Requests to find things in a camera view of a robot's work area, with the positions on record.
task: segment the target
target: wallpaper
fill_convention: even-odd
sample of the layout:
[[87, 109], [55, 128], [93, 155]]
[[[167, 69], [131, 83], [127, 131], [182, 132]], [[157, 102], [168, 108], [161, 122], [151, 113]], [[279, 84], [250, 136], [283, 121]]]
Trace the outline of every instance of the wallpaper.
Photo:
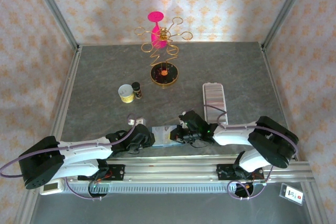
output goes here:
[[330, 223], [336, 219], [336, 0], [297, 0], [267, 56]]
[[[2, 166], [50, 133], [73, 50], [44, 0], [1, 0], [0, 17]], [[23, 191], [21, 178], [0, 178], [0, 223], [13, 223]]]
[[140, 43], [134, 29], [154, 27], [147, 20], [158, 10], [170, 26], [180, 16], [184, 23], [174, 32], [191, 31], [193, 41], [263, 42], [285, 0], [56, 0], [80, 44]]

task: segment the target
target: black bottle cap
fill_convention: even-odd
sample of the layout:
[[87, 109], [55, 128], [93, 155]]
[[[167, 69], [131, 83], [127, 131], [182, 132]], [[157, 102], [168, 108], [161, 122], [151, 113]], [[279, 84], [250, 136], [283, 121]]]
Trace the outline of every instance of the black bottle cap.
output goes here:
[[138, 83], [138, 82], [132, 83], [132, 88], [133, 88], [134, 91], [140, 90], [140, 83]]

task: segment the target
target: label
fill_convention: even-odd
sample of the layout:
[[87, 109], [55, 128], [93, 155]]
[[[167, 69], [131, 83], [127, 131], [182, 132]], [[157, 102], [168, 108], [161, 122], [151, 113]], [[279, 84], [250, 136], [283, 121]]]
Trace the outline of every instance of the label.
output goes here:
[[296, 190], [290, 186], [287, 186], [285, 197], [302, 205], [303, 193], [299, 190]]
[[135, 98], [140, 99], [142, 98], [142, 93], [141, 93], [141, 89], [139, 89], [138, 91], [133, 91], [135, 94]]
[[181, 145], [180, 143], [170, 139], [170, 132], [176, 129], [176, 127], [176, 125], [152, 127], [152, 133], [155, 137], [155, 143], [152, 145], [152, 147]]
[[134, 100], [134, 94], [132, 93], [128, 97], [120, 96], [120, 98], [121, 98], [121, 101], [123, 101], [124, 103], [130, 103], [130, 102], [133, 102], [133, 100]]

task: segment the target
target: metal bracket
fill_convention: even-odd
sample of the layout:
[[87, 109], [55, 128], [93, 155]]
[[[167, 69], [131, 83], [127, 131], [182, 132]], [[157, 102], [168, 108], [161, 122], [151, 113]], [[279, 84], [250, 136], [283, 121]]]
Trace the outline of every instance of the metal bracket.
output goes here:
[[72, 34], [66, 20], [64, 19], [61, 11], [59, 10], [55, 0], [45, 0], [46, 4], [48, 5], [51, 13], [53, 14], [56, 22], [59, 24], [60, 28], [64, 32], [65, 37], [69, 41], [70, 45], [74, 50], [79, 48], [74, 35]]
[[286, 0], [285, 3], [283, 4], [276, 20], [274, 21], [270, 31], [268, 32], [265, 41], [263, 43], [263, 47], [266, 50], [269, 48], [272, 40], [274, 39], [275, 35], [277, 34], [278, 30], [280, 29], [281, 24], [284, 22], [286, 19], [289, 11], [293, 7], [295, 3], [295, 0]]
[[[218, 180], [241, 180], [242, 178], [234, 174], [234, 168], [232, 164], [218, 164], [217, 165], [217, 176]], [[254, 172], [250, 173], [245, 180], [265, 180], [264, 171], [262, 168], [256, 169]]]
[[[112, 172], [112, 176], [103, 178], [102, 181], [123, 181], [125, 175], [125, 165], [109, 164], [109, 172]], [[92, 177], [78, 176], [78, 180], [92, 180]]]

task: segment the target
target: yellow cup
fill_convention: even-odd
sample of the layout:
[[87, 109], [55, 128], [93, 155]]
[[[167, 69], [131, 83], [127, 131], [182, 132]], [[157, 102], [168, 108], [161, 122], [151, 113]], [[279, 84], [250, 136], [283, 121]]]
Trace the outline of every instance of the yellow cup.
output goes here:
[[134, 100], [133, 88], [131, 85], [124, 84], [118, 89], [118, 94], [121, 98], [121, 101], [124, 103], [130, 103]]

